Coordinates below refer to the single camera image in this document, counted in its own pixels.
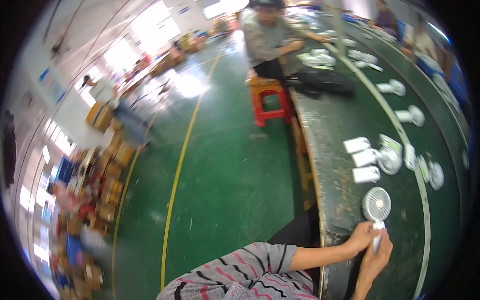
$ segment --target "black bag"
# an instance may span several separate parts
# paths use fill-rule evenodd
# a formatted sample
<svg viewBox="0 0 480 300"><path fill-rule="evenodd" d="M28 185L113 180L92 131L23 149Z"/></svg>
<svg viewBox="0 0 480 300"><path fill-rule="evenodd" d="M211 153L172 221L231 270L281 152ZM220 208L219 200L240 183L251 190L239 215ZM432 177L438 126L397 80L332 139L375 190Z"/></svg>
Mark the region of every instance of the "black bag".
<svg viewBox="0 0 480 300"><path fill-rule="evenodd" d="M318 96L322 92L352 96L355 92L355 85L350 79L332 70L305 67L292 76L290 82L292 80L295 81L292 86L310 96Z"/></svg>

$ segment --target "cap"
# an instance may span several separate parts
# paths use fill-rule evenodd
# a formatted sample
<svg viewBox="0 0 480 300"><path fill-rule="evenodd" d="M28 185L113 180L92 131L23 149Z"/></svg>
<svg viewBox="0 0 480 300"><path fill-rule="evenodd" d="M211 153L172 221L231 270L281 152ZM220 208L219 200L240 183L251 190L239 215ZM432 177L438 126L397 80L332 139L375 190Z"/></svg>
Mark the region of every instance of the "cap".
<svg viewBox="0 0 480 300"><path fill-rule="evenodd" d="M285 8L285 2L283 0L252 0L252 6L265 6L265 7L275 7L277 9Z"/></svg>

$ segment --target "yellow floor line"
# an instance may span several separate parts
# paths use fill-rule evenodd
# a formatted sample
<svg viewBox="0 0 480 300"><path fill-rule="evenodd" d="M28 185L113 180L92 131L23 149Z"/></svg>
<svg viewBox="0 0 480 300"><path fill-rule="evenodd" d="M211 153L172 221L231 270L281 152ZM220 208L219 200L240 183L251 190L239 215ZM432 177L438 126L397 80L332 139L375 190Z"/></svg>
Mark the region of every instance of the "yellow floor line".
<svg viewBox="0 0 480 300"><path fill-rule="evenodd" d="M112 293L113 293L113 299L116 299L116 293L115 293L115 246L117 245L117 235L119 231L119 223L120 223L120 216L121 216L121 210L123 208L123 200L125 199L125 194L127 193L127 188L128 184L130 182L130 178L132 177L132 172L133 172L133 167L135 166L135 163L137 162L138 154L140 153L140 150L137 150L137 153L135 154L135 158L133 159L132 166L130 167L130 171L128 172L128 177L127 177L127 182L125 183L125 186L123 188L123 193L121 196L120 200L120 208L117 216L117 223L115 224L115 233L113 234L113 245L112 245Z"/></svg>
<svg viewBox="0 0 480 300"><path fill-rule="evenodd" d="M212 68L210 69L210 73L207 77L207 81L205 85L208 85L210 78L212 78L213 71L215 70L218 61L220 60L221 54L223 52L224 48L222 48L219 52L217 57L215 58L216 61L213 64ZM195 111L193 112L192 119L190 120L190 125L187 130L187 136L185 137L185 141L183 143L183 147L180 153L180 159L179 159L179 164L177 166L177 172L175 173L175 180L173 181L173 187L172 187L172 194L170 196L170 203L168 206L168 214L167 214L167 224L165 225L165 236L163 239L163 252L162 252L162 272L161 272L161 285L160 285L160 290L163 290L165 287L165 264L167 263L167 242L168 242L168 231L170 229L170 220L172 218L172 211L173 211L173 202L175 201L175 194L177 193L177 186L179 183L179 178L180 178L180 172L181 172L181 167L183 165L183 160L185 158L185 152L187 151L187 146L188 142L190 140L190 135L192 134L192 129L193 125L195 124L195 119L197 118L198 110L200 109L200 105L202 103L202 99L204 97L206 92L203 92L200 97L198 98L197 106L195 107Z"/></svg>
<svg viewBox="0 0 480 300"><path fill-rule="evenodd" d="M206 64L206 63L211 62L212 60L216 60L216 59L218 59L218 58L219 58L219 57L215 57L215 58L213 58L213 59L211 59L211 60L204 61L204 62L199 63L198 65L196 65L196 66L194 66L194 67L191 67L191 68L188 68L188 69L185 69L185 70L180 70L180 72L186 72L186 71L193 70L193 69L195 69L196 67L199 67L199 66L201 66L201 65L203 65L203 64Z"/></svg>

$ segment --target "white shirt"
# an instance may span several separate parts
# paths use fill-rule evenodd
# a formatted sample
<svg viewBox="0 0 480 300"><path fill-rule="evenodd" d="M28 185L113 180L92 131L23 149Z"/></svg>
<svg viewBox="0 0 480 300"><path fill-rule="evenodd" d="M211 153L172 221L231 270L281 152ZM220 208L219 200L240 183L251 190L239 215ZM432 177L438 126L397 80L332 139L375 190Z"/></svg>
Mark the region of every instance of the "white shirt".
<svg viewBox="0 0 480 300"><path fill-rule="evenodd" d="M405 39L404 41L406 43L409 43L409 44L413 44L412 41L413 41L413 35L414 35L414 29L412 26L410 25L407 25L407 29L406 29L406 32L405 32ZM432 39L428 36L428 34L426 32L422 32L420 34L417 34L415 36L415 47L427 54L428 56L430 56L430 54L428 54L427 52L427 49L430 51L430 53L432 54L432 58L438 62L438 58L437 58L437 51L435 50L435 44L433 43Z"/></svg>
<svg viewBox="0 0 480 300"><path fill-rule="evenodd" d="M96 86L90 89L90 95L96 102L102 104L108 104L112 109L116 109L119 106L119 97L114 98L113 89L115 85L107 79L100 78L97 81Z"/></svg>

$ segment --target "man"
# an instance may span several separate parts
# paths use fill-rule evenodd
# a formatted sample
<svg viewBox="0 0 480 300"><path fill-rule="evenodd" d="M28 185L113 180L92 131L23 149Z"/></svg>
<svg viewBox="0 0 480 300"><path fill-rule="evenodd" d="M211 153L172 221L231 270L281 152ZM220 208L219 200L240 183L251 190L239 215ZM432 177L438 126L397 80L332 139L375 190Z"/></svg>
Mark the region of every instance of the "man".
<svg viewBox="0 0 480 300"><path fill-rule="evenodd" d="M389 35L398 39L398 28L395 15L388 9L385 0L376 0L375 4L378 8L377 21L370 20L368 21L368 25L373 29L383 29Z"/></svg>
<svg viewBox="0 0 480 300"><path fill-rule="evenodd" d="M285 83L285 76L295 74L298 70L287 62L284 74L278 58L303 48L301 40L282 46L289 32L296 37L308 37L320 43L328 42L325 36L291 26L283 17L284 8L283 0L252 0L241 16L241 27L245 34L251 66L260 77L277 79L282 84Z"/></svg>
<svg viewBox="0 0 480 300"><path fill-rule="evenodd" d="M139 144L141 150L146 149L150 144L146 131L150 130L151 126L130 110L125 99L119 96L117 87L104 78L93 82L88 75L85 76L82 87L85 85L92 87L90 95L95 101L108 105L115 118L124 125L126 140L131 139L132 142Z"/></svg>
<svg viewBox="0 0 480 300"><path fill-rule="evenodd" d="M416 29L413 29L412 26L407 27L405 44L408 48L413 48L413 36L415 35L415 48L438 61L435 44L425 30L426 22L421 14L418 15L418 21L419 24Z"/></svg>

